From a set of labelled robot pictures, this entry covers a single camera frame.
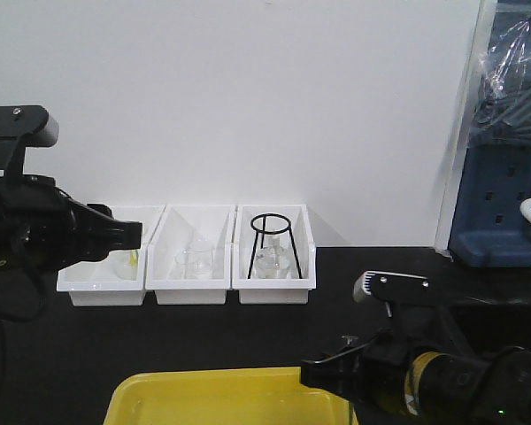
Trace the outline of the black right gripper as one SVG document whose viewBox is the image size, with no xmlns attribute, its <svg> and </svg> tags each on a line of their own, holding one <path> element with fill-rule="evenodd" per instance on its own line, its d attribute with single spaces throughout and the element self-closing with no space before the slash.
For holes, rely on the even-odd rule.
<svg viewBox="0 0 531 425">
<path fill-rule="evenodd" d="M 467 356 L 438 348 L 407 352 L 400 367 L 369 367 L 369 343 L 318 360 L 302 360 L 300 383 L 346 397 L 347 363 L 352 403 L 361 424 L 531 424 L 531 350 L 515 344 Z"/>
</svg>

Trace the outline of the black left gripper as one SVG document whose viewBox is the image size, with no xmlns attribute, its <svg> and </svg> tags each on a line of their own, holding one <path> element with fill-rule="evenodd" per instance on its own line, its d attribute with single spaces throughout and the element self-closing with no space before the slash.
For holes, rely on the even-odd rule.
<svg viewBox="0 0 531 425">
<path fill-rule="evenodd" d="M 43 272 L 99 262 L 112 251 L 142 244 L 140 221 L 116 220 L 107 205 L 73 201 L 54 178 L 25 174 L 11 184 L 0 177 L 0 272 L 27 261 Z"/>
</svg>

